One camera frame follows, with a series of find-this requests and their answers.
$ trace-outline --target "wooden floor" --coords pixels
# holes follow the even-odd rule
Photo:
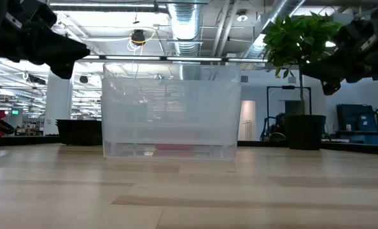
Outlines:
[[[378,156],[239,148],[235,162],[0,148],[0,229],[378,228]]]

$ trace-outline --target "ceiling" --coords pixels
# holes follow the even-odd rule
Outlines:
[[[79,2],[117,2],[130,3],[129,1],[86,1]],[[234,20],[233,27],[230,30],[230,41],[226,42],[223,54],[241,53],[253,43],[253,28],[257,15],[270,10],[272,0],[247,1],[243,0],[239,4],[239,10],[246,10],[248,19],[245,22]],[[332,14],[339,6],[343,6],[351,1],[325,1],[325,0],[307,0],[296,15],[308,15],[310,11],[324,15]],[[364,7],[378,4],[378,1],[362,1]],[[212,0],[209,4],[202,7],[201,18],[201,56],[210,56],[214,43],[214,37],[217,32],[217,23],[221,18],[221,9],[224,1]],[[91,49],[92,54],[101,55],[174,55],[174,44],[168,42],[172,39],[172,31],[169,26],[169,17],[165,13],[142,13],[142,12],[100,12],[100,11],[56,11],[58,22],[52,29],[62,35],[69,36],[75,40],[84,42]],[[152,37],[142,49],[130,51],[128,49],[129,36],[134,29],[143,29],[146,38]],[[74,77],[73,93],[73,112],[76,114],[97,114],[100,113],[97,108],[97,101],[101,96],[101,77],[102,63],[76,63]],[[6,59],[0,59],[0,86],[11,87],[43,87],[34,85],[25,80],[28,72],[47,82],[49,67],[47,65],[35,66],[26,61],[13,63]],[[80,83],[80,76],[88,76],[88,83]],[[46,89],[0,89],[0,99],[8,99],[9,102],[1,106],[16,106],[16,104],[28,104],[24,106],[28,109],[30,116],[37,116],[44,113],[46,100]]]

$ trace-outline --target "clear plastic bin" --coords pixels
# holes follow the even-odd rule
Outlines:
[[[234,66],[105,64],[105,157],[233,160],[240,118]]]

